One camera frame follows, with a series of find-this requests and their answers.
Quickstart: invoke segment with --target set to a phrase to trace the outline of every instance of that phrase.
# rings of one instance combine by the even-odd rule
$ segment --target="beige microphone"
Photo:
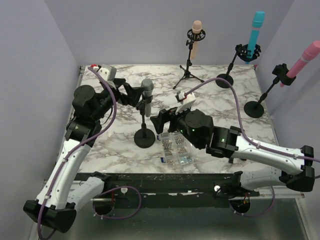
[[[202,30],[202,22],[199,20],[194,21],[193,25],[192,25],[192,32],[194,34],[199,34],[201,32],[201,30]],[[193,48],[191,50],[190,59],[194,59],[196,57],[197,48],[198,48],[198,42],[195,41],[193,44]]]

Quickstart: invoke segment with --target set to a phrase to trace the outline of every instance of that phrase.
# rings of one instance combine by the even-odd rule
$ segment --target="clear plastic bag of screws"
[[[161,157],[163,163],[172,167],[191,164],[194,162],[192,145],[179,132],[164,132],[158,136],[164,151],[164,157]]]

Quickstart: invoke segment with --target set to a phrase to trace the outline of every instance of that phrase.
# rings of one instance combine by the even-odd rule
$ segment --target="blue microphone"
[[[247,49],[250,52],[250,55],[247,56],[248,59],[251,59],[255,53],[255,48],[256,48],[256,43],[258,40],[258,36],[259,36],[259,31],[260,28],[262,27],[262,24],[264,23],[265,20],[265,12],[264,11],[256,11],[253,21],[252,21],[252,31],[251,31],[251,35],[250,35],[250,39],[249,39],[249,43],[248,43],[248,47]]]

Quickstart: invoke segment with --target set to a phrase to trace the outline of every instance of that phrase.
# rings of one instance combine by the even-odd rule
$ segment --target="microphone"
[[[194,21],[193,25],[192,25],[192,32],[194,34],[199,34],[201,32],[201,30],[202,30],[202,22],[199,20]],[[190,59],[194,59],[196,57],[197,48],[198,48],[198,42],[195,41],[193,43],[193,48],[191,50]]]
[[[320,53],[320,40],[316,40],[311,43],[302,53],[302,56],[293,65],[293,67],[286,74],[287,77],[293,79],[312,59],[314,59]]]
[[[259,31],[260,31],[260,28],[262,27],[262,24],[264,23],[264,20],[265,20],[265,12],[256,11],[252,21],[252,30],[251,30],[248,47],[247,47],[247,49],[251,51],[250,55],[247,56],[248,59],[252,59],[253,55],[255,54],[255,48],[256,48],[256,44],[259,36]]]
[[[152,101],[152,91],[154,89],[154,84],[151,79],[146,78],[142,80],[141,87],[144,87],[142,97],[146,99],[145,116],[148,118],[151,115],[151,101]]]

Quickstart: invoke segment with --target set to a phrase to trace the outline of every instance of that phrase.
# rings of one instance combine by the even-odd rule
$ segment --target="black tripod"
[[[191,72],[189,71],[189,67],[192,66],[192,62],[190,60],[190,56],[191,56],[191,51],[194,47],[194,43],[195,42],[198,42],[198,41],[201,41],[205,38],[206,36],[206,32],[201,30],[200,33],[196,34],[192,31],[192,29],[190,29],[187,33],[187,36],[190,40],[187,40],[186,41],[186,46],[189,45],[189,56],[188,56],[188,59],[186,61],[186,68],[184,69],[181,65],[180,65],[180,68],[183,69],[184,71],[184,74],[183,74],[183,77],[178,81],[178,83],[173,87],[173,89],[176,89],[176,87],[178,86],[178,84],[184,80],[184,79],[197,79],[199,80],[200,82],[204,82],[203,80],[201,80],[200,78],[196,77],[195,75],[191,74]]]
[[[284,85],[290,86],[296,77],[290,78],[287,76],[287,73],[289,72],[287,65],[285,63],[276,65],[272,71],[273,75],[276,75],[276,77],[273,79],[271,86],[268,88],[268,90],[261,95],[259,98],[259,101],[248,101],[244,105],[244,112],[251,118],[258,119],[260,118],[264,112],[265,109],[261,105],[262,101],[264,101],[270,90],[277,84],[279,81],[281,81]]]
[[[228,66],[228,70],[226,73],[222,73],[222,74],[219,74],[218,76],[216,76],[217,78],[222,78],[224,80],[227,80],[231,85],[234,84],[234,79],[232,78],[232,76],[230,76],[230,72],[232,70],[232,68],[234,67],[234,63],[235,63],[235,60],[237,58],[237,56],[245,61],[245,62],[251,62],[253,60],[256,60],[259,56],[260,56],[260,53],[261,53],[261,49],[260,49],[260,46],[258,44],[255,45],[255,49],[254,49],[254,53],[253,53],[253,56],[252,58],[247,58],[250,54],[251,56],[251,53],[250,51],[248,51],[248,44],[247,45],[244,45],[242,46],[241,44],[235,46],[235,55],[232,59],[232,62],[229,64]],[[227,89],[229,88],[229,86],[222,82],[222,81],[215,81],[215,83],[220,87],[220,88],[223,88],[223,89]]]
[[[139,129],[134,134],[134,143],[142,149],[147,149],[151,147],[156,141],[156,136],[154,132],[147,128],[145,122],[146,104],[151,103],[151,101],[152,96],[146,98],[142,96],[142,100],[138,102],[138,104],[135,107],[137,110],[140,111],[140,115],[142,116],[142,124],[141,129]]]

